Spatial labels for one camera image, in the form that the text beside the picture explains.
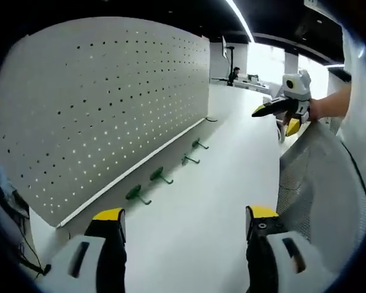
human arm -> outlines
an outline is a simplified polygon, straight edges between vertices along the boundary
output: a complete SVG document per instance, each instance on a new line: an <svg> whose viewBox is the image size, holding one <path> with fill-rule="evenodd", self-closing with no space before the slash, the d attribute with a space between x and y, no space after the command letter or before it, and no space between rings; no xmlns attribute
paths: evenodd
<svg viewBox="0 0 366 293"><path fill-rule="evenodd" d="M309 105L309 119L318 120L323 117L344 117L348 111L350 96L351 83L326 98L312 99Z"/></svg>

desk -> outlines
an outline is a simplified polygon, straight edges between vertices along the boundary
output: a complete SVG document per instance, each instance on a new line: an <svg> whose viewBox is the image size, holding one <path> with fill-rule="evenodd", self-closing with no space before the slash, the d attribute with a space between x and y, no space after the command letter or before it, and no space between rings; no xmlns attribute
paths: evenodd
<svg viewBox="0 0 366 293"><path fill-rule="evenodd" d="M177 167L172 185L158 184L149 206L127 213L128 292L247 290L245 206L275 209L278 197L275 118L251 117L262 97L210 85L209 115L221 126L203 141L208 150L192 154L200 164Z"/></svg>
<svg viewBox="0 0 366 293"><path fill-rule="evenodd" d="M260 93L265 93L267 95L270 94L270 88L268 85L259 85L259 84L252 84L250 82L243 82L243 81L239 81L239 80L235 80L233 82L235 87L241 87L243 89L248 89L248 90L254 90L255 92L260 92Z"/></svg>

white pegboard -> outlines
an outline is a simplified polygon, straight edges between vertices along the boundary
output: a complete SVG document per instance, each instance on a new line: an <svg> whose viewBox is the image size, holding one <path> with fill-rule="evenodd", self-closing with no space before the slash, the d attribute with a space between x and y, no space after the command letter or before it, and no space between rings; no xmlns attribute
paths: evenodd
<svg viewBox="0 0 366 293"><path fill-rule="evenodd" d="M56 225L207 115L209 42L133 18L87 18L20 40L0 71L0 160Z"/></svg>

metal hook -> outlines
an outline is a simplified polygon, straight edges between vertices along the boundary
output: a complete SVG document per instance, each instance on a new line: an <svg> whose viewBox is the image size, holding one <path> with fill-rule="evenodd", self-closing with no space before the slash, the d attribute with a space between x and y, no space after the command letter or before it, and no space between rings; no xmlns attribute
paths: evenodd
<svg viewBox="0 0 366 293"><path fill-rule="evenodd" d="M192 161L192 162L194 162L194 163L196 163L196 164L199 164L200 162L201 162L201 160L194 160L194 159L192 159L192 158L190 158L190 157L187 157L187 155L186 154L184 154L184 157L183 157L183 159L182 159L182 164L184 165L185 164L185 162L186 162L186 160L189 160L189 161Z"/></svg>
<svg viewBox="0 0 366 293"><path fill-rule="evenodd" d="M164 168L163 167L159 167L155 172L153 172L151 174L151 177L150 177L150 180L153 181L153 180L156 180L157 178L161 178L163 179L165 182L167 182L168 184L172 184L173 183L173 180L171 181L168 181L167 179L164 178L163 176L163 170Z"/></svg>
<svg viewBox="0 0 366 293"><path fill-rule="evenodd" d="M191 144L191 146L192 146L193 148L196 148L196 147L198 147L198 145L200 145L200 146L201 146L201 147L203 147L205 150L207 150L209 147L208 147L208 146L204 146L202 143L200 143L200 142L199 142L200 140L201 140L200 138L198 138L198 139L194 140L194 141L193 141L193 143Z"/></svg>
<svg viewBox="0 0 366 293"><path fill-rule="evenodd" d="M144 204L149 205L152 201L151 200L144 200L141 195L140 195L140 191L141 191L141 184L135 186L134 188L132 188L129 193L126 195L126 199L127 200L131 200L135 197L139 198Z"/></svg>

gray mesh bag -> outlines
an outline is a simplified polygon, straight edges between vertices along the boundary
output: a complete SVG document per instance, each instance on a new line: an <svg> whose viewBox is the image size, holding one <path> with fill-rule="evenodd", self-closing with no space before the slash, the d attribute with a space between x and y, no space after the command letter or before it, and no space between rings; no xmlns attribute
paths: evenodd
<svg viewBox="0 0 366 293"><path fill-rule="evenodd" d="M277 213L339 273L366 232L366 193L329 127L311 123L281 157Z"/></svg>

